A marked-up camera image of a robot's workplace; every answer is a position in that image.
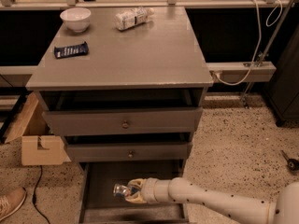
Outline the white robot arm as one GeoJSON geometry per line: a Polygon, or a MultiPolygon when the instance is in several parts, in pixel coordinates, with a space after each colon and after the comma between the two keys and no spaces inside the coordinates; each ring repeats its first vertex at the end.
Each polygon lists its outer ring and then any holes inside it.
{"type": "Polygon", "coordinates": [[[299,183],[291,183],[275,203],[200,188],[187,179],[134,179],[124,190],[129,203],[200,204],[240,224],[299,224],[299,183]]]}

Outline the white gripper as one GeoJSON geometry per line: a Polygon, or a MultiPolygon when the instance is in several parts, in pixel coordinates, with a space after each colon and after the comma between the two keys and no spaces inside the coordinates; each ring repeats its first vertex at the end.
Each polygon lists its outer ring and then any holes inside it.
{"type": "Polygon", "coordinates": [[[134,204],[143,203],[169,203],[171,198],[169,196],[169,180],[160,180],[157,178],[137,178],[128,182],[129,186],[142,187],[141,195],[136,194],[127,196],[125,201],[134,204]]]}

